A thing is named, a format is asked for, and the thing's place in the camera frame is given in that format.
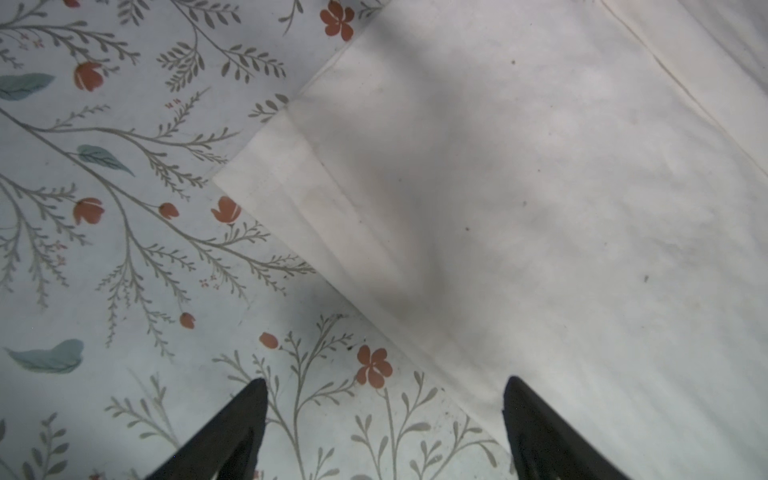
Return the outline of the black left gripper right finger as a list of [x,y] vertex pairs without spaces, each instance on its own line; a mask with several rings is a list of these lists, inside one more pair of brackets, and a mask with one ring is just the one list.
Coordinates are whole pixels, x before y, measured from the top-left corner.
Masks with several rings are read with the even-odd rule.
[[628,479],[518,376],[507,381],[503,418],[520,479]]

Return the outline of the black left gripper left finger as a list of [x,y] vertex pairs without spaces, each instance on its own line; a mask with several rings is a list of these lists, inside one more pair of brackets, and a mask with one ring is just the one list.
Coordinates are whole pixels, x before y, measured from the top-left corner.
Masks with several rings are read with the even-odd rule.
[[148,478],[251,479],[264,439],[267,411],[266,381],[255,379]]

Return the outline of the white printed t shirt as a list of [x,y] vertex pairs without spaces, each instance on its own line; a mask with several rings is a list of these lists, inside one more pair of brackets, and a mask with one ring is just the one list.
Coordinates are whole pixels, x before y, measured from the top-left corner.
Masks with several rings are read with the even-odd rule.
[[394,1],[215,178],[501,437],[767,475],[767,5]]

